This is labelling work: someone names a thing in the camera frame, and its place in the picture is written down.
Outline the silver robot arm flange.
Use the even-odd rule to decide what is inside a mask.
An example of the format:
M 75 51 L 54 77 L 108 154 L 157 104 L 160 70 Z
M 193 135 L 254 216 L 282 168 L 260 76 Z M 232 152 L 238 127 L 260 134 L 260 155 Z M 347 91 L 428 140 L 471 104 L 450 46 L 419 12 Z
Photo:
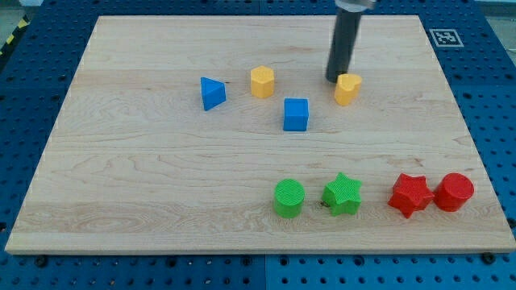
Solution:
M 337 7 L 352 13 L 372 10 L 376 4 L 376 0 L 335 0 Z

